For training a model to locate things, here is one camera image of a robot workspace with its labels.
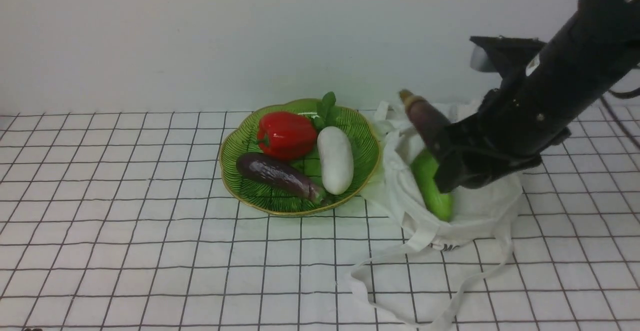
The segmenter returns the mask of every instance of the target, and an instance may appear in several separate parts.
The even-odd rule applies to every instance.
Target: white wall
[[[400,88],[469,100],[499,82],[470,69],[471,35],[546,41],[575,9],[576,0],[0,0],[0,112],[250,110],[330,90],[372,108]]]

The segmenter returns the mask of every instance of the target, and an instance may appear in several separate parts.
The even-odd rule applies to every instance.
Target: purple eggplant
[[[403,89],[400,100],[404,104],[404,112],[413,124],[429,151],[434,151],[436,135],[451,122],[424,97]]]
[[[236,160],[235,167],[243,178],[289,192],[318,206],[327,206],[330,203],[324,187],[317,185],[292,165],[264,153],[243,153]]]

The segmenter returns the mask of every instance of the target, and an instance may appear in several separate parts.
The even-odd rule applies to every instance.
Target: plastic vegetable
[[[289,162],[313,150],[318,131],[310,119],[286,111],[264,115],[258,124],[258,145],[263,153]]]
[[[313,118],[313,125],[320,131],[329,126],[336,126],[340,108],[336,107],[336,94],[327,92],[316,104],[317,116]]]
[[[418,131],[427,148],[433,151],[436,135],[451,122],[424,97],[413,94],[407,89],[400,91],[400,100],[404,104],[404,112],[409,121]]]
[[[438,190],[434,181],[437,170],[438,161],[429,153],[428,149],[423,149],[411,162],[411,173],[427,209],[439,220],[449,222],[453,215],[453,197],[451,194],[441,193]]]
[[[330,203],[330,195],[324,187],[314,183],[292,165],[264,153],[243,153],[236,160],[235,168],[244,178],[286,191],[315,205],[327,206]]]
[[[318,134],[322,185],[334,195],[343,194],[354,180],[354,154],[346,133],[327,126]]]

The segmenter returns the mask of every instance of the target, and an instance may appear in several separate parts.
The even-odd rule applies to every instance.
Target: bag handle
[[[402,134],[406,130],[413,128],[413,124],[407,118],[405,110],[388,101],[380,102],[373,114],[373,120],[375,128],[382,134],[383,138],[384,135],[391,131],[400,130]]]
[[[345,276],[345,281],[357,301],[361,302],[362,304],[371,306],[374,309],[386,311],[387,313],[392,315],[394,322],[401,322],[409,327],[423,331],[448,331],[451,328],[453,318],[460,310],[462,296],[464,295],[466,290],[468,290],[468,288],[470,288],[478,281],[493,276],[493,274],[498,272],[502,267],[506,265],[507,261],[514,251],[514,242],[512,241],[511,224],[509,222],[509,219],[504,219],[499,222],[499,224],[493,230],[493,235],[500,245],[500,263],[498,265],[495,265],[494,267],[490,267],[486,271],[467,276],[466,279],[462,281],[462,284],[458,288],[457,292],[453,295],[453,297],[451,297],[451,300],[446,308],[444,308],[441,313],[430,323],[418,324],[413,321],[409,321],[407,319],[404,319],[403,317],[398,316],[397,313],[389,310],[388,308],[385,308],[381,304],[370,301],[366,284],[362,280],[358,279],[355,274],[359,271],[359,269],[361,269],[363,265],[373,262],[374,260],[381,260],[390,256],[412,254],[422,251],[435,238],[436,235],[432,231],[420,228],[406,243],[400,246],[389,247],[383,250],[379,255],[373,256],[368,260],[364,260],[363,262],[352,266]]]

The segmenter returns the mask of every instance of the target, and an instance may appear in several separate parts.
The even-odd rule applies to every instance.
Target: cable
[[[611,90],[609,90],[609,92],[613,96],[617,97],[616,95],[625,95],[625,94],[628,95],[628,94],[634,94],[636,92],[640,94],[640,88],[634,89],[631,92],[624,92],[624,93],[614,92]],[[624,135],[626,135],[626,137],[629,138],[629,140],[631,140],[631,143],[634,144],[638,150],[640,150],[640,142],[638,142],[638,140],[633,135],[631,135],[631,132],[629,132],[629,129],[626,126],[624,126],[624,124],[622,124],[618,115],[613,111],[613,108],[611,107],[609,102],[605,100],[604,96],[600,96],[600,100],[602,101],[604,108],[606,108],[606,110],[608,111],[608,114],[611,115],[611,119],[613,119],[615,124],[617,124],[618,128],[622,130],[622,133],[624,133]]]
[[[628,100],[640,96],[640,87],[629,92],[615,92],[612,89],[608,90],[608,92],[617,99]]]

